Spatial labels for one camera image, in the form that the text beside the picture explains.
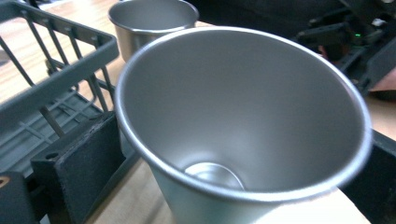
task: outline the black plastic part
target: black plastic part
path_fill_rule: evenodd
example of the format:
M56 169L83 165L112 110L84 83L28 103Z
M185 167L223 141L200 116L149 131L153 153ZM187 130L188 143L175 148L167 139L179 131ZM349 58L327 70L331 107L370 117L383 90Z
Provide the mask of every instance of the black plastic part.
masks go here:
M375 132L370 160L345 195L372 223L396 223L396 142Z
M83 223L124 161L114 112L81 123L33 157L35 178L54 204L49 220Z
M35 223L31 198L20 173L0 173L0 223Z

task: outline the gray plastic dish rack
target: gray plastic dish rack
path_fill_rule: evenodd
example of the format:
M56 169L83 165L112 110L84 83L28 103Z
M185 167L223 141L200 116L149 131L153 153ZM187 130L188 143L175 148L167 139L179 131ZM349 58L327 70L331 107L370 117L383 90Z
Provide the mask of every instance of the gray plastic dish rack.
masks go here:
M0 64L0 77L5 75L6 66L12 66L19 78L23 77L21 84L28 84L24 91L0 103L0 172L16 171L28 176L33 172L30 159L34 155L82 121L108 111L104 94L112 98L114 87L106 65L119 52L112 35L24 3L1 1L0 25L10 20L25 26L30 35L22 39L33 38L28 42L37 44L46 68L44 78L35 80L36 74L28 74L25 67L32 66L37 56L18 55L12 46L24 43L15 43L18 38L14 37L7 41L0 29L0 47L9 58L9 62ZM85 53L81 45L92 49ZM64 51L64 46L71 50ZM87 86L90 93L80 93L81 85Z

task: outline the stainless steel cup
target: stainless steel cup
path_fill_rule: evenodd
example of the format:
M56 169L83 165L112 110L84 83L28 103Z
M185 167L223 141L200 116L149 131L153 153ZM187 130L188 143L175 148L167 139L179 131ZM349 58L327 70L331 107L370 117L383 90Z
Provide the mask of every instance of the stainless steel cup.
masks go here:
M195 26L198 10L179 0L132 0L115 4L108 17L116 27L126 62L142 46L162 36Z
M371 123L334 66L275 35L180 31L126 64L116 112L177 223L249 223L366 162Z

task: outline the black machine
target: black machine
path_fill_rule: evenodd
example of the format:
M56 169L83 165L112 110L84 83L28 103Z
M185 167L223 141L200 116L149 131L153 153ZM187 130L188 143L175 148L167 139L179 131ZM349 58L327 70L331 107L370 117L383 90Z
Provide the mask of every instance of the black machine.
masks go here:
M396 67L396 2L342 0L346 7L309 21L298 43L322 47L365 95Z

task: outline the metal cup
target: metal cup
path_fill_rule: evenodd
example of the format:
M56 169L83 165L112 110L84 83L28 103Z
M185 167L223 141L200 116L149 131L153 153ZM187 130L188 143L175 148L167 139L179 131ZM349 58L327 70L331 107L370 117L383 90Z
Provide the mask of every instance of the metal cup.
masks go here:
M116 112L177 223L249 223L317 197L366 162L371 123L316 53L233 27L161 37L126 64Z
M121 56L126 62L148 42L194 27L199 13L184 1L132 0L115 4L108 17L116 27Z

